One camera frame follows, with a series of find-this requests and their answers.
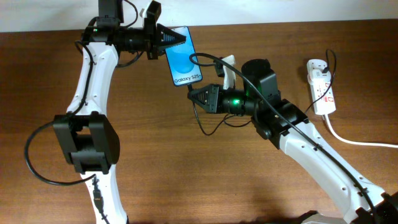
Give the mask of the blue Galaxy smartphone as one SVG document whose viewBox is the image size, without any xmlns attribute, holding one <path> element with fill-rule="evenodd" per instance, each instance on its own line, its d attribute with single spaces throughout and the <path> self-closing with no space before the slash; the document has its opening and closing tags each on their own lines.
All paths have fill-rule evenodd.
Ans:
<svg viewBox="0 0 398 224">
<path fill-rule="evenodd" d="M 190 61 L 190 56 L 195 53 L 195 48 L 189 28 L 178 27 L 172 30 L 186 37 L 184 44 L 176 45 L 165 51 L 173 84 L 184 86 L 202 81 L 200 67 Z"/>
</svg>

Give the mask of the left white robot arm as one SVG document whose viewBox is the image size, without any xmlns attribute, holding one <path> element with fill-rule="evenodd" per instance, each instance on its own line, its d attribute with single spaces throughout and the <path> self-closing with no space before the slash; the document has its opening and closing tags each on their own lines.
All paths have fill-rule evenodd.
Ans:
<svg viewBox="0 0 398 224">
<path fill-rule="evenodd" d="M 85 182 L 97 223 L 129 223 L 116 181 L 120 140 L 107 118 L 111 79 L 121 67 L 121 52 L 149 60 L 167 48 L 186 41 L 157 22 L 161 4 L 151 1 L 144 9 L 141 28 L 123 26 L 121 1 L 99 1 L 99 15 L 81 35 L 83 64 L 78 86 L 65 115 L 54 117 L 53 128 L 65 160 Z"/>
</svg>

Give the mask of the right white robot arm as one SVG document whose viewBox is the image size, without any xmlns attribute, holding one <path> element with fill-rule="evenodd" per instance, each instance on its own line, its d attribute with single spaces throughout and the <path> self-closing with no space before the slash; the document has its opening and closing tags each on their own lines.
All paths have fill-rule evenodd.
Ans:
<svg viewBox="0 0 398 224">
<path fill-rule="evenodd" d="M 216 67 L 243 79 L 243 90 L 209 84 L 190 89 L 188 99 L 207 113 L 250 116 L 258 135 L 303 167 L 343 214 L 345 223 L 397 223 L 397 194 L 389 195 L 346 162 L 320 135 L 308 116 L 281 98 L 266 59 L 240 70 L 216 58 Z"/>
</svg>

